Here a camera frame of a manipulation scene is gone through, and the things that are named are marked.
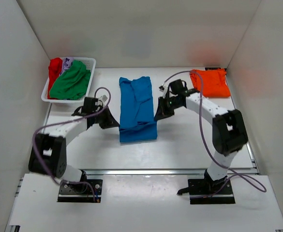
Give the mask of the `blue t shirt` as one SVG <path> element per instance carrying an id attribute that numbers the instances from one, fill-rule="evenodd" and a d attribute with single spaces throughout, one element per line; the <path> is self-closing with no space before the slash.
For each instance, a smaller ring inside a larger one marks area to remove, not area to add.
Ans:
<path id="1" fill-rule="evenodd" d="M 156 140 L 157 122 L 154 120 L 154 106 L 151 79 L 119 79 L 121 92 L 119 141 L 135 143 Z"/>

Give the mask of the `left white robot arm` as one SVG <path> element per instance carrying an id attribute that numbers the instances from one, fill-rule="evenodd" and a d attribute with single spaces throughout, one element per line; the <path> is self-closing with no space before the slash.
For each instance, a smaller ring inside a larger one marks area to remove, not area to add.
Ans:
<path id="1" fill-rule="evenodd" d="M 83 192 L 88 186 L 84 171 L 67 164 L 67 145 L 79 134 L 94 124 L 101 129 L 119 127 L 112 116 L 107 96 L 86 97 L 66 122 L 55 123 L 57 128 L 50 133 L 37 133 L 33 136 L 33 146 L 28 164 L 32 173 L 48 175 L 71 185 L 76 192 Z"/>

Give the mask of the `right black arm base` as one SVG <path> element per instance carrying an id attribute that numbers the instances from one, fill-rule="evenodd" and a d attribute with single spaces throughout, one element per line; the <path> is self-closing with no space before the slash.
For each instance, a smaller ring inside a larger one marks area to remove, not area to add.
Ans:
<path id="1" fill-rule="evenodd" d="M 177 195 L 189 194 L 190 204 L 235 204 L 231 181 L 227 176 L 212 181 L 205 174 L 202 179 L 188 179 L 188 186 L 178 190 Z"/>

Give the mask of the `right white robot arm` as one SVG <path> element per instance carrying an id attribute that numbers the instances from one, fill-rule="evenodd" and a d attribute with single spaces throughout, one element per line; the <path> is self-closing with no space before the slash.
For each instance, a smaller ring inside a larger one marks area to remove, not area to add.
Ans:
<path id="1" fill-rule="evenodd" d="M 170 84 L 162 85 L 163 93 L 158 98 L 158 108 L 154 120 L 169 118 L 175 114 L 175 109 L 184 107 L 199 115 L 199 126 L 202 140 L 205 142 L 202 120 L 212 126 L 212 144 L 215 149 L 211 165 L 205 171 L 204 190 L 215 193 L 227 177 L 228 169 L 236 154 L 247 144 L 248 135 L 242 114 L 239 110 L 227 110 L 218 106 L 195 88 L 188 89 L 186 82 L 180 79 Z"/>

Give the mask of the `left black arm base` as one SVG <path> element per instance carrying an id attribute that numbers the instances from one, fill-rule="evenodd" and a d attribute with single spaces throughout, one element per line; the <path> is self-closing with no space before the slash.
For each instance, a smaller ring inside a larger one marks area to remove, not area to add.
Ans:
<path id="1" fill-rule="evenodd" d="M 103 180 L 98 178 L 84 179 L 88 184 L 61 184 L 58 192 L 59 203 L 100 203 Z"/>

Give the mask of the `green t shirt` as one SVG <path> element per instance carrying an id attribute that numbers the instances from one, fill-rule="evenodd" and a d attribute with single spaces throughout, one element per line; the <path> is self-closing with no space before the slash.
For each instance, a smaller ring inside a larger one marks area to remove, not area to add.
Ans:
<path id="1" fill-rule="evenodd" d="M 90 77 L 91 71 L 86 65 L 79 60 L 74 60 L 71 67 L 55 80 L 49 96 L 57 100 L 79 100 L 87 92 Z"/>

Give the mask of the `folded orange t shirt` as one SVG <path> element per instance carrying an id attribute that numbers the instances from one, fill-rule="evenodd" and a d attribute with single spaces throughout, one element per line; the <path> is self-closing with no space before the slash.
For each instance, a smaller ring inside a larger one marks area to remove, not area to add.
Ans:
<path id="1" fill-rule="evenodd" d="M 201 90 L 203 80 L 203 96 L 207 98 L 229 98 L 231 96 L 230 90 L 227 86 L 225 76 L 225 69 L 215 70 L 191 70 L 190 79 L 193 87 L 198 91 Z"/>

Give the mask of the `white plastic basket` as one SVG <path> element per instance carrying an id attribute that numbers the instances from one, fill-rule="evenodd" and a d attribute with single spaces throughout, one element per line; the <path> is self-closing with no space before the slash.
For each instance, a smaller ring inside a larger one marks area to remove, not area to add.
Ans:
<path id="1" fill-rule="evenodd" d="M 51 102 L 51 103 L 67 103 L 67 104 L 72 104 L 72 103 L 81 103 L 83 102 L 83 99 L 85 97 L 88 96 L 89 94 L 89 90 L 90 90 L 90 86 L 92 83 L 92 79 L 94 76 L 94 70 L 95 70 L 95 66 L 96 66 L 96 59 L 94 58 L 85 58 L 85 57 L 74 57 L 74 60 L 78 60 L 81 61 L 85 66 L 87 70 L 90 70 L 91 72 L 91 76 L 89 79 L 89 82 L 87 84 L 87 89 L 86 92 L 83 96 L 81 96 L 80 98 L 78 98 L 77 100 L 57 100 L 57 99 L 49 99 L 48 98 L 48 86 L 49 86 L 49 77 L 46 81 L 45 87 L 43 89 L 42 95 L 41 95 L 41 99 L 45 102 Z"/>

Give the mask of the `lilac t shirt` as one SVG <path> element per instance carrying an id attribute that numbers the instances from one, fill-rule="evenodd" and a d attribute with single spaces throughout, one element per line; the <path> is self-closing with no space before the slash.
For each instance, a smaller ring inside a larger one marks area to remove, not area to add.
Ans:
<path id="1" fill-rule="evenodd" d="M 62 69 L 61 69 L 60 75 L 62 75 L 65 71 L 70 69 L 73 61 L 74 61 L 73 57 L 62 58 Z"/>

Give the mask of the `red t shirt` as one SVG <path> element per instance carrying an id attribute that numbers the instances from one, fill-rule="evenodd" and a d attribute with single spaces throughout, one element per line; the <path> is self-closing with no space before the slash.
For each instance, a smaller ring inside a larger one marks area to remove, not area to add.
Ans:
<path id="1" fill-rule="evenodd" d="M 56 79 L 60 76 L 60 73 L 62 71 L 62 59 L 61 58 L 53 58 L 50 60 L 49 66 L 48 66 L 48 77 L 49 77 L 49 83 L 48 83 L 48 89 L 47 89 L 47 98 L 50 98 L 49 92 L 56 81 Z"/>

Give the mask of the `black tag at back wall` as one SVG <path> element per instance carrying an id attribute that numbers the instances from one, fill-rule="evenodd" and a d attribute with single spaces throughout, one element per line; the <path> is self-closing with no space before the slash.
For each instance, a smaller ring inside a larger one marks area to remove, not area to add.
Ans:
<path id="1" fill-rule="evenodd" d="M 208 71 L 208 70 L 220 70 L 221 67 L 205 67 L 205 70 Z"/>

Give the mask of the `aluminium rail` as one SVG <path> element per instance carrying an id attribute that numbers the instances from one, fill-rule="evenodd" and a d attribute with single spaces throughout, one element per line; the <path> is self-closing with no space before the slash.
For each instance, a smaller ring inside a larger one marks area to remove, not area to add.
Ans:
<path id="1" fill-rule="evenodd" d="M 118 128 L 103 130 L 93 125 L 67 146 L 69 165 L 89 174 L 202 174 L 213 152 L 212 128 L 185 108 L 157 124 L 153 141 L 122 144 Z"/>

